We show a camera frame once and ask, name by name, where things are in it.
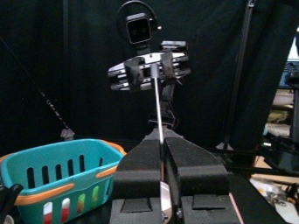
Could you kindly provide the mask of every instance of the black fabric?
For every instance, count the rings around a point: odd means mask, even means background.
[[[241,224],[229,195],[182,197],[182,212],[186,224]]]
[[[130,61],[125,62],[126,72],[127,72],[127,81],[130,85],[130,91],[141,91],[141,85],[145,80],[145,76],[141,72],[139,64],[143,61],[143,58],[134,58]]]
[[[221,160],[179,137],[166,138],[166,145],[179,193],[186,196],[200,193],[229,194],[228,170]]]
[[[122,213],[153,212],[150,199],[127,199],[122,208]]]
[[[149,202],[149,204],[146,203],[146,205],[143,205],[145,201],[142,199],[135,199],[134,201],[131,201],[135,202],[135,204],[133,204],[131,208],[129,208],[130,211],[123,211],[123,208],[127,206],[127,201],[123,199],[115,199],[111,208],[110,224],[163,223],[161,198],[150,198],[146,199],[146,201]]]
[[[70,1],[70,72],[63,68],[63,2],[0,2],[0,34],[33,72],[63,117],[81,137],[141,142],[151,132],[147,120],[155,93],[113,92],[109,69],[137,56],[118,34],[117,15],[126,1]],[[185,40],[191,75],[175,89],[175,130],[198,145],[222,142],[230,105],[246,0],[145,0],[163,29],[163,40]],[[127,11],[143,11],[134,7]],[[286,57],[298,26],[298,1],[257,1],[232,145],[254,150],[264,133]],[[2,154],[59,141],[62,124],[23,71],[0,45]]]
[[[161,151],[158,140],[145,140],[122,159],[114,178],[114,199],[161,196]]]

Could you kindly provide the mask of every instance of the camera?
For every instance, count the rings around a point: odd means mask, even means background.
[[[129,40],[133,45],[149,42],[153,38],[150,18],[145,13],[126,18]]]

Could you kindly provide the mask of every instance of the black backdrop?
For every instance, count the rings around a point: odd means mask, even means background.
[[[151,132],[154,91],[113,92],[107,76],[114,65],[137,56],[118,34],[117,14],[125,2],[3,0],[0,35],[78,136],[138,143]],[[173,103],[181,119],[175,131],[198,145],[216,146],[224,140],[248,1],[145,2],[163,26],[154,34],[153,51],[163,40],[186,40],[190,46],[191,75],[175,89]],[[299,24],[298,2],[257,1],[232,131],[234,148],[254,150],[264,133]],[[5,155],[61,141],[63,126],[3,44],[0,75]]]

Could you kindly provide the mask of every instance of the black cable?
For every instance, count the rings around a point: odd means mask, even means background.
[[[63,76],[65,76],[65,95],[63,102],[67,118],[71,117],[71,79],[70,79],[70,0],[63,0]]]
[[[61,115],[58,109],[54,107],[54,105],[53,105],[53,101],[47,98],[47,96],[46,96],[43,90],[42,90],[42,88],[39,87],[39,85],[38,85],[37,82],[34,81],[34,77],[33,77],[30,71],[26,69],[26,67],[25,67],[25,65],[23,65],[23,63],[22,63],[22,61],[18,59],[18,57],[17,57],[17,55],[15,55],[15,53],[14,53],[11,47],[10,47],[10,45],[6,43],[6,40],[5,40],[5,38],[3,38],[2,36],[0,36],[0,40],[2,40],[3,44],[5,44],[6,49],[7,49],[9,52],[11,53],[15,62],[18,63],[19,67],[23,69],[23,72],[25,72],[25,74],[27,75],[27,77],[29,77],[29,79],[30,79],[30,81],[31,81],[34,87],[37,88],[39,94],[42,95],[42,98],[46,100],[46,103],[47,103],[47,105],[50,106],[51,111],[54,112],[54,114],[57,115],[57,117],[61,119],[61,122],[62,122],[62,125],[65,126],[65,128],[69,130],[69,129],[70,129],[70,126],[69,126],[67,123],[65,122],[65,120],[63,120],[63,118],[62,118],[62,115]]]
[[[237,68],[237,77],[234,80],[234,88],[232,93],[232,100],[229,106],[229,119],[226,122],[225,127],[225,150],[229,148],[230,144],[230,132],[233,129],[233,122],[234,116],[237,112],[237,103],[238,103],[238,96],[240,96],[240,83],[241,83],[241,76],[244,72],[244,65],[245,65],[245,57],[246,57],[246,50],[248,50],[248,43],[249,43],[249,30],[250,30],[250,22],[252,22],[252,15],[253,10],[257,5],[258,0],[248,0],[248,9],[246,9],[246,16],[244,21],[244,31],[242,31],[242,40],[241,40],[241,48],[238,53],[238,68]]]

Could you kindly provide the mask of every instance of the teal plastic basket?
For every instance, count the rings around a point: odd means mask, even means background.
[[[3,184],[23,185],[15,204],[25,223],[65,223],[103,205],[123,156],[97,139],[54,143],[9,155],[2,162]]]

